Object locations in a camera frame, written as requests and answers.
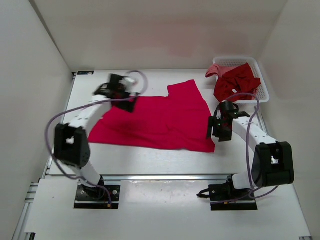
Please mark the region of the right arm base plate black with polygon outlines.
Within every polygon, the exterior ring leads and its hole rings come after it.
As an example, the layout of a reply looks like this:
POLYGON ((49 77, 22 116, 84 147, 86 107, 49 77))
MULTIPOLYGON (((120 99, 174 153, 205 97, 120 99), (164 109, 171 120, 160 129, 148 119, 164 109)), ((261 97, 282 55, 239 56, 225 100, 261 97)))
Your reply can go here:
POLYGON ((210 200, 211 211, 256 211, 255 200, 249 197, 248 189, 235 189, 230 182, 210 184, 197 195, 210 200))

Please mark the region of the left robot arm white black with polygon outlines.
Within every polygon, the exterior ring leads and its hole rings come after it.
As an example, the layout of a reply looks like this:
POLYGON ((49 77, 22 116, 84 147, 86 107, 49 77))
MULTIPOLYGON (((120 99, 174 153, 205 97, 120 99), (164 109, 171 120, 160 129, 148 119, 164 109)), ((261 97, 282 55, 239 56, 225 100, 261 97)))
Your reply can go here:
POLYGON ((105 194, 101 175, 90 163, 91 149, 88 136, 102 116, 112 107, 133 112, 139 93, 132 89, 137 80, 128 75, 110 74, 108 82, 100 85, 88 104, 70 122, 58 124, 54 133, 54 160, 70 168, 80 183, 88 187, 87 194, 100 200, 105 194))

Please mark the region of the magenta t shirt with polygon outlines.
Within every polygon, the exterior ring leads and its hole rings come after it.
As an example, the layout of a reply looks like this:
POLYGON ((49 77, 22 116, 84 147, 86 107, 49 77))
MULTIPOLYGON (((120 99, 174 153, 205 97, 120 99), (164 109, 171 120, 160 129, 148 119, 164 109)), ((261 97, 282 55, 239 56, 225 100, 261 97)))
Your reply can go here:
POLYGON ((207 137, 211 112, 196 82, 169 85, 167 96, 139 97, 134 111, 113 107, 89 134, 89 142, 213 153, 207 137))

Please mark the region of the salmon pink t shirt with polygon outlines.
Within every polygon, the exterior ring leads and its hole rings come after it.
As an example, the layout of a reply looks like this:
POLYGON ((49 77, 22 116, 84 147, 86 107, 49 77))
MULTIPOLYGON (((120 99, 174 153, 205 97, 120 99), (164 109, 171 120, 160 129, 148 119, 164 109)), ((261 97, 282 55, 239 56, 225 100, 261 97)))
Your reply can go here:
POLYGON ((218 77, 222 77, 226 72, 227 72, 227 69, 225 66, 221 66, 221 65, 218 65, 215 63, 208 68, 208 70, 205 74, 205 77, 209 78, 214 75, 216 75, 218 77))

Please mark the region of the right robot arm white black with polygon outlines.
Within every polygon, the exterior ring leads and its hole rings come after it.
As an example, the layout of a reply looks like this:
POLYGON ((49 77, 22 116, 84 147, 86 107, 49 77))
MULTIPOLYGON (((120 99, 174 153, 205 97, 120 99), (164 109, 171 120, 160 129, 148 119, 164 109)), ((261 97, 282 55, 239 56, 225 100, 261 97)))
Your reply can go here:
POLYGON ((293 153, 286 141, 277 141, 253 124, 253 117, 231 101, 220 103, 208 119, 207 138, 229 142, 233 135, 245 141, 245 152, 253 151, 253 159, 246 156, 244 173, 229 176, 224 193, 230 200, 238 199, 243 190, 290 185, 295 180, 293 153))

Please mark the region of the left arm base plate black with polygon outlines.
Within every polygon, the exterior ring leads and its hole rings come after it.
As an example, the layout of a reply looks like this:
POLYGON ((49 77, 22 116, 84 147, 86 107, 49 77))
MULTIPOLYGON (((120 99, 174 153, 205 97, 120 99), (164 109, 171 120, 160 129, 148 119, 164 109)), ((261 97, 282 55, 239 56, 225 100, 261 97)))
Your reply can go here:
POLYGON ((74 209, 96 209, 96 210, 118 210, 120 203, 120 185, 105 185, 110 194, 109 196, 103 189, 98 193, 88 194, 82 185, 77 186, 73 208, 74 209))

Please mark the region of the white plastic laundry basket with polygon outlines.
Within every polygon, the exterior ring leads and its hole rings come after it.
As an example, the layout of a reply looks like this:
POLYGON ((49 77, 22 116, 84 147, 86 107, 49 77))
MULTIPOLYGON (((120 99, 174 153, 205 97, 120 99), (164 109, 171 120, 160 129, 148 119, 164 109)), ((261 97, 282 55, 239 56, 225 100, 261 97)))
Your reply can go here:
POLYGON ((215 57, 213 64, 218 66, 219 70, 212 72, 208 70, 206 76, 218 75, 213 94, 219 102, 228 99, 236 104, 255 104, 270 100, 258 63, 254 58, 215 57))

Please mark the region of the dark red t shirt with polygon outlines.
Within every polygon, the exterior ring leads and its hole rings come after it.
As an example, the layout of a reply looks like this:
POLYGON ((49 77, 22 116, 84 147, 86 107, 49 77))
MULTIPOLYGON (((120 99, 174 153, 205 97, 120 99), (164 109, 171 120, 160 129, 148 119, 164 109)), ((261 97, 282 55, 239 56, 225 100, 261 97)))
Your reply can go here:
MULTIPOLYGON (((239 93, 255 95, 260 85, 261 79, 254 76, 252 68, 246 63, 219 77, 213 95, 219 102, 239 93)), ((233 102, 252 100, 253 96, 247 94, 237 95, 229 100, 233 102)))

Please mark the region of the small dark label sticker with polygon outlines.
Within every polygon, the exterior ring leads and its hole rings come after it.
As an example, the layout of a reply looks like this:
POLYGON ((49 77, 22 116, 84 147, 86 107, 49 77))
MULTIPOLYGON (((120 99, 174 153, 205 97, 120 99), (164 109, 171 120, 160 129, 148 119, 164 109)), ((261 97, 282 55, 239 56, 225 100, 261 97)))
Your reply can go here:
POLYGON ((94 71, 78 71, 77 75, 82 76, 82 75, 93 75, 94 71))

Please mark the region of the aluminium frame rail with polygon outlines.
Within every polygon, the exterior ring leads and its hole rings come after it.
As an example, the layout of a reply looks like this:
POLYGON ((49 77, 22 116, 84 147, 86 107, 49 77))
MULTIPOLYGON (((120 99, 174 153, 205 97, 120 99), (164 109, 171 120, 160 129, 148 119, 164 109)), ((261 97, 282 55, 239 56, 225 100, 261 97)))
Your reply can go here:
POLYGON ((292 185, 257 200, 257 210, 212 211, 197 197, 208 185, 246 169, 245 142, 234 135, 213 154, 114 148, 115 164, 94 161, 121 186, 116 210, 75 209, 76 183, 53 167, 27 195, 22 240, 309 240, 311 233, 292 185))

